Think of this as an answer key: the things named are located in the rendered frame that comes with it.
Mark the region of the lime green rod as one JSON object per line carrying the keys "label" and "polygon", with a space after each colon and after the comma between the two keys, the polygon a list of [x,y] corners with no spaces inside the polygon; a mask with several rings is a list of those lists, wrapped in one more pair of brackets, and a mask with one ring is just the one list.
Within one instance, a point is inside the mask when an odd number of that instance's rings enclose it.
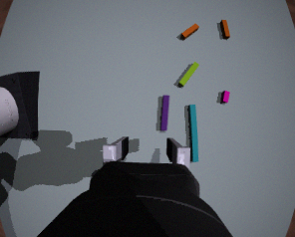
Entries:
{"label": "lime green rod", "polygon": [[189,68],[189,70],[186,72],[186,74],[183,76],[183,78],[180,80],[178,84],[183,87],[198,66],[199,64],[197,62],[194,62],[193,65]]}

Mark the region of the magenta rod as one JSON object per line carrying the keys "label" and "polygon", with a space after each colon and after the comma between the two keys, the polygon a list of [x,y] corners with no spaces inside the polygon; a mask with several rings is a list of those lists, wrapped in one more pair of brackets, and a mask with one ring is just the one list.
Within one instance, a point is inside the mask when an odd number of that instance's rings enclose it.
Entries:
{"label": "magenta rod", "polygon": [[223,92],[222,92],[222,96],[221,96],[221,102],[223,102],[223,103],[228,103],[229,94],[230,94],[230,92],[228,92],[228,91],[223,91]]}

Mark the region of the turquoise rod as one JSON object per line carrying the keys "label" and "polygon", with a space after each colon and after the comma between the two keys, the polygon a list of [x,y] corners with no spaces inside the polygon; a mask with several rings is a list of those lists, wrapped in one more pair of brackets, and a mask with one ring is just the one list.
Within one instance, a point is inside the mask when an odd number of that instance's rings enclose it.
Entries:
{"label": "turquoise rod", "polygon": [[189,126],[190,126],[190,145],[191,145],[191,161],[198,162],[198,140],[197,140],[197,122],[195,105],[188,106]]}

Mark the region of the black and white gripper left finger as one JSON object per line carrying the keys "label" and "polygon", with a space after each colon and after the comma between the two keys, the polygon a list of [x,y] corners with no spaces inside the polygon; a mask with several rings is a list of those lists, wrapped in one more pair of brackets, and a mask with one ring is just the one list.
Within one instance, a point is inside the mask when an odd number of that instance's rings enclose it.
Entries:
{"label": "black and white gripper left finger", "polygon": [[123,136],[111,144],[103,145],[103,166],[110,161],[122,161],[129,153],[129,137]]}

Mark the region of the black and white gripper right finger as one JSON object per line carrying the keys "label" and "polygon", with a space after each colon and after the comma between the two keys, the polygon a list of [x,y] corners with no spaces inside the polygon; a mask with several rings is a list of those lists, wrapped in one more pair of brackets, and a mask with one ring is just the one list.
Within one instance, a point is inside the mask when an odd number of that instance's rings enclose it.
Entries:
{"label": "black and white gripper right finger", "polygon": [[168,138],[166,155],[170,162],[183,164],[189,169],[190,148],[188,146],[182,146],[173,138]]}

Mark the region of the purple rod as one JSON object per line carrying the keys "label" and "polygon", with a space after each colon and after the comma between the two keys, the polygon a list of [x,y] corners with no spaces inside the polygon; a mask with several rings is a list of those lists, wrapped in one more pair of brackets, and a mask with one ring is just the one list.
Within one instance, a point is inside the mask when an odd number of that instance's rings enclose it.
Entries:
{"label": "purple rod", "polygon": [[167,130],[169,96],[163,95],[160,130]]}

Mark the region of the orange rectangular rod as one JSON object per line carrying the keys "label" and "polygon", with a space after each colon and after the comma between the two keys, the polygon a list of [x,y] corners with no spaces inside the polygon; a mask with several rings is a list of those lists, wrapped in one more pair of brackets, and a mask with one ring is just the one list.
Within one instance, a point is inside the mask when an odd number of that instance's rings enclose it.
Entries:
{"label": "orange rectangular rod", "polygon": [[223,39],[228,39],[230,37],[230,34],[229,34],[226,20],[221,20],[220,26],[222,30]]}
{"label": "orange rectangular rod", "polygon": [[195,23],[194,25],[192,25],[190,28],[188,28],[187,30],[185,30],[183,33],[181,33],[180,37],[184,40],[186,39],[188,36],[190,36],[192,33],[194,33],[195,31],[197,31],[199,28],[199,26]]}

